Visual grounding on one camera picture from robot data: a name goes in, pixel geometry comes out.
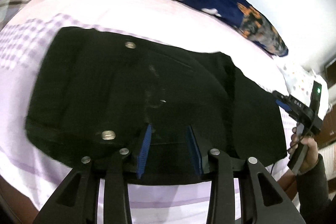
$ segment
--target black garment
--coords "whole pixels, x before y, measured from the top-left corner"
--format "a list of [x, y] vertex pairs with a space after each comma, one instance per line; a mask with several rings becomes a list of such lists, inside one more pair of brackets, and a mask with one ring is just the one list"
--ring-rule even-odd
[[336, 223], [336, 198], [328, 198], [328, 182], [323, 158], [309, 172], [296, 177], [300, 213], [306, 224]]
[[[233, 157], [254, 156], [270, 165], [287, 155], [273, 96], [229, 56], [94, 29], [61, 29], [31, 97], [29, 140], [74, 167], [83, 156], [97, 159], [125, 147], [146, 122], [154, 132], [145, 173], [194, 172], [185, 143], [190, 124]], [[116, 138], [102, 140], [106, 130]]]

